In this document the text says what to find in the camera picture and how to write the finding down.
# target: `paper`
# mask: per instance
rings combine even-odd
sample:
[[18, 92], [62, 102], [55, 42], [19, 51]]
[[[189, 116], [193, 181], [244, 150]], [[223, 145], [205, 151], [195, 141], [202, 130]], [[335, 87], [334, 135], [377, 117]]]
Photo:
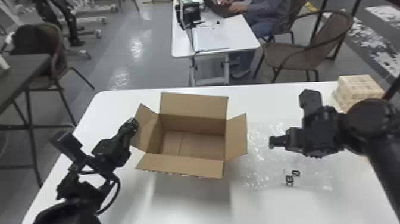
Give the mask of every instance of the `paper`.
[[218, 27], [197, 27], [193, 29], [193, 47], [196, 52], [229, 49], [227, 38]]

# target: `bubble wrap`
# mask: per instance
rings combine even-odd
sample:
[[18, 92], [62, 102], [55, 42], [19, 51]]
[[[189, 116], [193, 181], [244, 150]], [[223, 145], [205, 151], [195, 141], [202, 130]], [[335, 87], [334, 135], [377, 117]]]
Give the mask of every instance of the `bubble wrap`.
[[294, 177], [292, 187], [333, 190], [333, 172], [325, 158], [308, 158], [280, 147], [269, 149], [269, 137], [283, 135], [287, 128], [289, 126], [286, 127], [283, 123], [248, 124], [248, 154], [239, 159], [239, 173], [243, 184], [254, 190], [289, 187], [285, 185], [285, 176], [291, 175], [292, 170], [299, 170], [301, 175]]

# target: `sleeve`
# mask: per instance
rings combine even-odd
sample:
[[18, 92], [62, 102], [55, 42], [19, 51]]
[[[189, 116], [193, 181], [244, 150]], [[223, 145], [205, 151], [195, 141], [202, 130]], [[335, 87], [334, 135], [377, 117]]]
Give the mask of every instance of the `sleeve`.
[[274, 13], [282, 0], [263, 0], [260, 3], [250, 4], [247, 7], [248, 13], [271, 14]]

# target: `laptop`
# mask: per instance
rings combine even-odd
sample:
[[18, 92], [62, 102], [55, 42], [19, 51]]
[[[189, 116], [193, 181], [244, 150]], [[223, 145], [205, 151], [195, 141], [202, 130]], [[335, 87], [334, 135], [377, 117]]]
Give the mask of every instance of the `laptop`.
[[231, 4], [220, 5], [216, 4], [213, 0], [204, 0], [204, 4], [205, 6], [210, 8], [213, 13], [219, 15], [222, 18], [229, 18], [239, 14], [239, 13], [231, 13], [229, 11], [228, 8]]

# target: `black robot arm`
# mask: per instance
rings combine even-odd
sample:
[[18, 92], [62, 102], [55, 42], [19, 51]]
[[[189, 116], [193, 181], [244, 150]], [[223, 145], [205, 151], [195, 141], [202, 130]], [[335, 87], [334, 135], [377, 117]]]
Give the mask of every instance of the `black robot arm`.
[[[82, 144], [70, 132], [58, 132], [50, 143], [65, 154], [73, 164], [68, 174], [57, 186], [57, 199], [65, 199], [38, 214], [35, 224], [43, 223], [100, 223], [97, 216], [107, 210], [120, 192], [121, 183], [114, 171], [125, 165], [130, 157], [129, 142], [136, 134], [139, 123], [131, 118], [111, 139], [99, 141], [93, 156], [86, 155]], [[80, 175], [101, 175], [105, 180], [95, 188], [88, 182], [80, 182]], [[117, 186], [110, 202], [101, 208], [111, 190]]]
[[270, 148], [322, 158], [344, 148], [368, 157], [400, 220], [400, 113], [385, 99], [363, 100], [344, 113], [322, 106], [321, 93], [300, 94], [302, 127], [271, 136]]

